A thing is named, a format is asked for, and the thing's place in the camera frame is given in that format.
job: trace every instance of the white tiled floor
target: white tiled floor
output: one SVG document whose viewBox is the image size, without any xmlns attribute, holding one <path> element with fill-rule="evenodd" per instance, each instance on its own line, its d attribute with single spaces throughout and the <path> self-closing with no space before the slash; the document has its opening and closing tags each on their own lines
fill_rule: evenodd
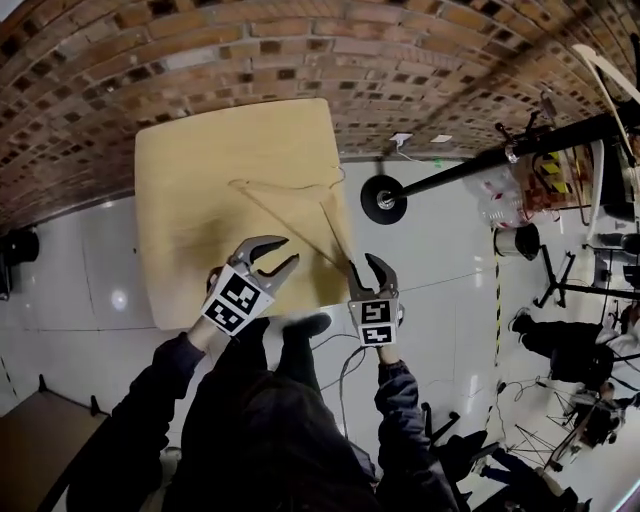
<svg viewBox="0 0 640 512">
<path fill-rule="evenodd" d="M 484 428 L 499 378 L 523 380 L 548 371 L 548 362 L 524 350 L 506 329 L 515 312 L 544 290 L 541 259 L 501 259 L 503 322 L 496 368 L 495 262 L 490 230 L 479 220 L 476 200 L 462 183 L 451 183 L 410 199 L 400 223 L 378 226 L 358 206 L 360 187 L 374 174 L 374 166 L 358 163 L 344 168 L 348 204 L 353 205 L 354 252 L 365 281 L 373 284 L 364 264 L 365 251 L 382 257 L 398 272 L 406 308 L 400 351 L 418 380 L 421 400 L 432 405 L 436 427 L 455 410 L 462 419 L 452 433 Z M 434 168 L 391 163 L 386 172 L 411 183 L 433 173 Z M 584 228 L 577 212 L 570 211 L 562 213 L 562 222 L 540 226 L 540 231 L 558 266 L 565 250 L 579 246 Z M 0 303 L 0 355 L 11 378 L 9 383 L 0 372 L 0 415 L 36 390 L 39 373 L 55 391 L 86 404 L 94 394 L 101 407 L 110 411 L 126 394 L 131 380 L 151 362 L 154 349 L 176 334 L 153 327 L 136 251 L 135 200 L 127 198 L 110 207 L 61 217 L 39 226 L 38 234 L 40 257 L 17 269 L 16 291 L 10 302 Z M 534 316 L 591 315 L 594 321 L 591 313 L 598 311 L 599 304 L 570 295 L 567 310 L 549 301 L 544 310 L 534 309 Z M 334 334 L 354 334 L 346 306 L 326 310 L 334 322 L 313 340 L 314 346 Z M 279 356 L 283 321 L 274 319 L 265 339 L 271 366 Z M 329 384 L 338 378 L 346 357 L 357 346 L 357 340 L 337 336 L 315 351 L 318 380 L 321 386 L 328 386 L 323 395 L 339 424 L 338 385 Z M 197 384 L 217 355 L 212 353 L 200 364 L 187 398 L 177 404 L 169 433 L 173 444 L 180 442 Z M 377 361 L 371 352 L 346 377 L 344 402 L 351 438 L 374 459 L 380 421 L 373 403 L 376 388 Z M 546 398 L 537 390 L 518 403 L 510 399 L 503 403 L 501 398 L 507 428 L 538 414 Z M 490 440 L 502 437 L 495 410 L 489 435 Z"/>
</svg>

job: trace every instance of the person's arm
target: person's arm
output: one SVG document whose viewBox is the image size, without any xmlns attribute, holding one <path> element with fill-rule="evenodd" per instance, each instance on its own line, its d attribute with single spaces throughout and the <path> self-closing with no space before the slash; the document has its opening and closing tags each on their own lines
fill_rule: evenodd
<svg viewBox="0 0 640 512">
<path fill-rule="evenodd" d="M 212 324 L 198 321 L 189 333 L 156 349 L 151 366 L 133 381 L 129 394 L 89 441 L 70 482 L 69 512 L 137 511 L 158 487 L 159 455 L 168 444 L 175 400 L 185 397 L 214 333 Z"/>
<path fill-rule="evenodd" d="M 457 511 L 454 492 L 438 459 L 431 453 L 431 441 L 424 433 L 424 423 L 418 409 L 418 385 L 406 364 L 392 345 L 378 348 L 380 359 L 375 402 L 382 413 L 378 437 L 378 463 L 384 471 L 378 493 L 382 505 L 395 510 L 413 499 L 433 511 Z"/>
</svg>

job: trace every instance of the brick wall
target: brick wall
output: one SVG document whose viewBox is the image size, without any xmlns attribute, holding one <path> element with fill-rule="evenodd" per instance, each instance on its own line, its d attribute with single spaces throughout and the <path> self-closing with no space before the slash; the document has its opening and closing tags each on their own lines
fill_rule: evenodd
<svg viewBox="0 0 640 512">
<path fill-rule="evenodd" d="M 416 130 L 408 151 L 474 153 L 543 87 L 581 119 L 604 104 L 570 46 L 632 79 L 631 5 L 26 0 L 0 25 L 0 229 L 131 189 L 139 129 L 237 105 L 326 98 L 348 153 Z"/>
</svg>

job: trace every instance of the wooden table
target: wooden table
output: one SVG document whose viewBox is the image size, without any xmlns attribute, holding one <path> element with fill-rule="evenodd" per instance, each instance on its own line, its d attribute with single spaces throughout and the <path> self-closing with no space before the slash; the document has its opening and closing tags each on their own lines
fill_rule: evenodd
<svg viewBox="0 0 640 512">
<path fill-rule="evenodd" d="M 195 321 L 209 271 L 251 236 L 290 239 L 258 268 L 301 257 L 265 314 L 347 299 L 343 173 L 325 100 L 249 105 L 148 128 L 136 138 L 135 165 L 140 254 L 160 329 Z"/>
</svg>

